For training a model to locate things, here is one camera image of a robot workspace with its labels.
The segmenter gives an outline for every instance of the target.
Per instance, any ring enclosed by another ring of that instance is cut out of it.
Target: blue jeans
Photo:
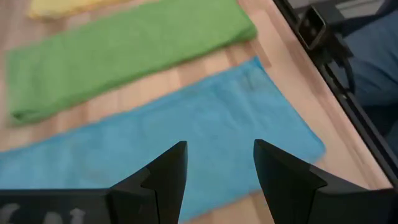
[[[398,155],[398,11],[394,11],[347,38],[354,53],[350,64],[355,96]],[[342,68],[333,70],[345,82]]]

